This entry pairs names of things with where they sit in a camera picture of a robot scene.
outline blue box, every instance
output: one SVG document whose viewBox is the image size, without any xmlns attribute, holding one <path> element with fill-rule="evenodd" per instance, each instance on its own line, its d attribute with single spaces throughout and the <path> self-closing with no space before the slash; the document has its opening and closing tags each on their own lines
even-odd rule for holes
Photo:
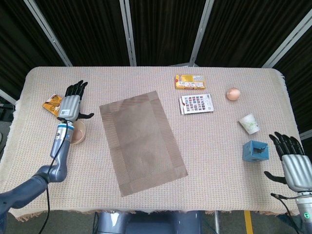
<svg viewBox="0 0 312 234">
<path fill-rule="evenodd" d="M 251 140 L 243 146 L 243 160 L 259 162 L 269 159 L 269 146 L 267 143 Z"/>
</svg>

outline beige tablecloth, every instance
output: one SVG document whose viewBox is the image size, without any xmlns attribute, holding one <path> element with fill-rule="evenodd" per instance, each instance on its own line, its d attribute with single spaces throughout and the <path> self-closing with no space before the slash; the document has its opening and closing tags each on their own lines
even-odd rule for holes
<svg viewBox="0 0 312 234">
<path fill-rule="evenodd" d="M 176 90 L 176 74 L 203 75 L 207 89 Z M 286 185 L 268 180 L 264 170 L 282 176 L 282 166 L 268 134 L 274 131 L 299 138 L 285 82 L 273 69 L 198 67 L 39 67 L 26 77 L 16 106 L 7 146 L 0 163 L 0 192 L 30 178 L 49 156 L 57 124 L 42 108 L 50 95 L 64 95 L 67 86 L 88 81 L 81 112 L 95 113 L 84 120 L 86 139 L 72 146 L 68 175 L 49 185 L 52 210 L 256 210 L 284 213 L 274 192 L 294 195 Z M 241 90 L 229 101 L 226 90 Z M 121 197 L 105 138 L 99 106 L 156 90 L 177 140 L 187 177 Z M 210 93 L 213 113 L 182 116 L 178 98 Z M 260 132 L 248 135 L 238 120 L 253 113 Z M 242 145 L 249 140 L 268 142 L 270 160 L 242 161 Z M 296 212 L 294 201 L 287 201 Z M 15 217 L 47 210 L 46 193 L 26 207 L 10 212 Z"/>
</svg>

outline tan bowl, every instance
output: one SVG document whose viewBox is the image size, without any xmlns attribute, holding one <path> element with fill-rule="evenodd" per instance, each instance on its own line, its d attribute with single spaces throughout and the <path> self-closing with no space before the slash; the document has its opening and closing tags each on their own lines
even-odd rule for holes
<svg viewBox="0 0 312 234">
<path fill-rule="evenodd" d="M 72 137 L 71 145 L 77 145 L 86 138 L 86 125 L 80 120 L 77 120 L 74 124 L 74 133 Z"/>
</svg>

